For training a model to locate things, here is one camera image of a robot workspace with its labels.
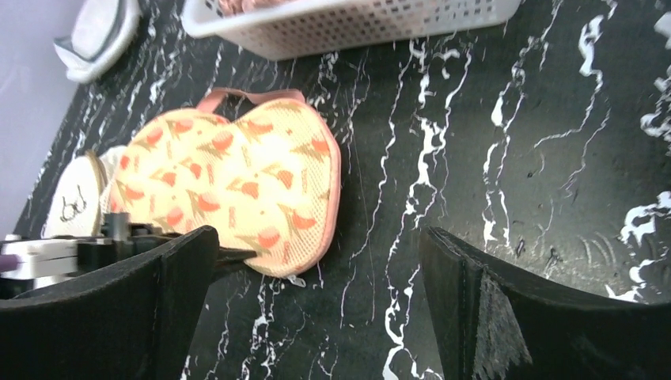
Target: table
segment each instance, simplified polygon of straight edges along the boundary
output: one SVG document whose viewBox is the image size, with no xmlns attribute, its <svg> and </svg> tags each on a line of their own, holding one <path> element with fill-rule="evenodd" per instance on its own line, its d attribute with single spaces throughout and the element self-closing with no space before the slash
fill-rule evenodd
<svg viewBox="0 0 671 380">
<path fill-rule="evenodd" d="M 569 287 L 671 299 L 664 2 L 526 2 L 494 28 L 280 63 L 188 37 L 181 6 L 142 2 L 129 51 L 78 89 L 17 232 L 39 236 L 73 157 L 212 86 L 301 89 L 343 153 L 332 247 L 305 289 L 253 272 L 212 286 L 186 377 L 439 378 L 423 226 Z"/>
</svg>

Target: purple cylinder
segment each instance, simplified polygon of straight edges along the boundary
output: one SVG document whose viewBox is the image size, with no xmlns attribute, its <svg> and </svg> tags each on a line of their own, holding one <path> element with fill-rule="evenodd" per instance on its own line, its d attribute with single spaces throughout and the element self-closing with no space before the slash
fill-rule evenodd
<svg viewBox="0 0 671 380">
<path fill-rule="evenodd" d="M 0 255 L 0 273 L 15 271 L 19 268 L 18 255 Z"/>
</svg>

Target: pink item in basket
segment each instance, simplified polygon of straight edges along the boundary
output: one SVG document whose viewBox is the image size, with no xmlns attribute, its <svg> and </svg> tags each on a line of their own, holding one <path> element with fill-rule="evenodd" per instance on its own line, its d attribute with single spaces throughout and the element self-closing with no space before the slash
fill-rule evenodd
<svg viewBox="0 0 671 380">
<path fill-rule="evenodd" d="M 295 0 L 219 0 L 219 7 L 226 16 L 233 16 L 261 8 L 279 6 L 285 2 L 292 1 Z"/>
</svg>

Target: gray wall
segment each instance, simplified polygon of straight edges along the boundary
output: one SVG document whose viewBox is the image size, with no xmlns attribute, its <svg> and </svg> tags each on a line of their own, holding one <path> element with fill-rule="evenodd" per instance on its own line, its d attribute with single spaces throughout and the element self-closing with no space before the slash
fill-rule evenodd
<svg viewBox="0 0 671 380">
<path fill-rule="evenodd" d="M 0 239 L 11 232 L 77 86 L 51 40 L 83 0 L 0 0 Z"/>
</svg>

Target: basket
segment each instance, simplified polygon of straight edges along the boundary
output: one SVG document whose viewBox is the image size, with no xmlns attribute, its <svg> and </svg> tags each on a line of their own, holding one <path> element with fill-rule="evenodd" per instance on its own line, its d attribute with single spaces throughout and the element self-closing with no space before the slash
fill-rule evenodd
<svg viewBox="0 0 671 380">
<path fill-rule="evenodd" d="M 226 17 L 217 0 L 186 0 L 190 36 L 220 36 L 273 61 L 501 24 L 521 0 L 295 0 Z"/>
</svg>

